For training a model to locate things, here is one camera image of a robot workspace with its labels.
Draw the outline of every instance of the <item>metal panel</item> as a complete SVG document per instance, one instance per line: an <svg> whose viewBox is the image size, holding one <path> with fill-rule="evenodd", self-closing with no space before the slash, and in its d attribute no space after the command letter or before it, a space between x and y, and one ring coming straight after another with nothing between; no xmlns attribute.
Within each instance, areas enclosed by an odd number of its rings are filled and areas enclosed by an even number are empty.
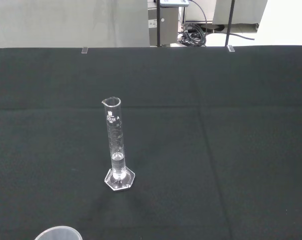
<svg viewBox="0 0 302 240"><path fill-rule="evenodd" d="M256 24L261 21L268 0L236 0L232 24ZM228 24L231 0L216 0L213 24Z"/></svg>
<svg viewBox="0 0 302 240"><path fill-rule="evenodd" d="M150 7L148 10L148 19L156 20L157 19L157 9L155 7L155 3L149 2L148 6ZM160 12L161 19L164 19L161 22L160 28L160 43L162 45L165 44L173 44L177 42L178 37L178 18L179 18L179 8L178 7L163 7ZM149 39L150 45L157 45L157 28L149 28Z"/></svg>

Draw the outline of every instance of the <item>glass graduated cylinder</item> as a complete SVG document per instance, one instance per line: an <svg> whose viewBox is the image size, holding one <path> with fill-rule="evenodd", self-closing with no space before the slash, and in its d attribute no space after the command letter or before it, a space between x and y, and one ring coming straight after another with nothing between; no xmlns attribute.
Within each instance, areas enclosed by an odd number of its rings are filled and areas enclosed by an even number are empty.
<svg viewBox="0 0 302 240"><path fill-rule="evenodd" d="M105 109L112 165L104 182L112 188L113 191L128 189L135 179L135 173L126 166L121 100L113 96L103 100L102 103Z"/></svg>

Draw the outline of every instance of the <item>black cable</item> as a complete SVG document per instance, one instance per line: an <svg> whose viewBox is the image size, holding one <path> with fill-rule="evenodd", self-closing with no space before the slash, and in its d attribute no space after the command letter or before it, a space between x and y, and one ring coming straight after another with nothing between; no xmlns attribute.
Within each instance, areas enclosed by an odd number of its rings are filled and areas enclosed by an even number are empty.
<svg viewBox="0 0 302 240"><path fill-rule="evenodd" d="M226 34L225 32L213 32L211 34ZM230 35L233 35L233 36L237 36L237 37L240 37L240 38L243 38L243 39L248 39L248 40L255 40L254 38L250 38L250 37L246 37L246 36L241 36L239 34L235 34L235 33L230 33Z"/></svg>
<svg viewBox="0 0 302 240"><path fill-rule="evenodd" d="M185 46L195 46L201 47L205 46L207 39L207 32L208 32L208 21L205 12L203 11L202 7L197 4L194 0L190 0L190 2L195 3L202 11L204 19L205 19L205 32L202 28L195 24L195 23L186 23L183 26L184 32L182 33L182 39L178 43L183 44Z"/></svg>
<svg viewBox="0 0 302 240"><path fill-rule="evenodd" d="M195 3L201 9L201 11L203 13L203 16L204 16L204 19L205 19L205 35L207 35L207 32L208 32L208 21L207 21L207 17L206 17L205 12L203 11L202 7L200 7L200 5L197 4L194 0L189 0L189 2Z"/></svg>

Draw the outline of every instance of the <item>table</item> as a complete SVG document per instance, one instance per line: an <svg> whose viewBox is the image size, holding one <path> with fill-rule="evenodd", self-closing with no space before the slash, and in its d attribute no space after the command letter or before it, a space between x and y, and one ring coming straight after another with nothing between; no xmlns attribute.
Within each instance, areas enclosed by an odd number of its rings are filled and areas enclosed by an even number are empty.
<svg viewBox="0 0 302 240"><path fill-rule="evenodd" d="M104 183L110 96L136 174L123 192ZM302 46L0 49L0 240L59 225L301 240Z"/></svg>

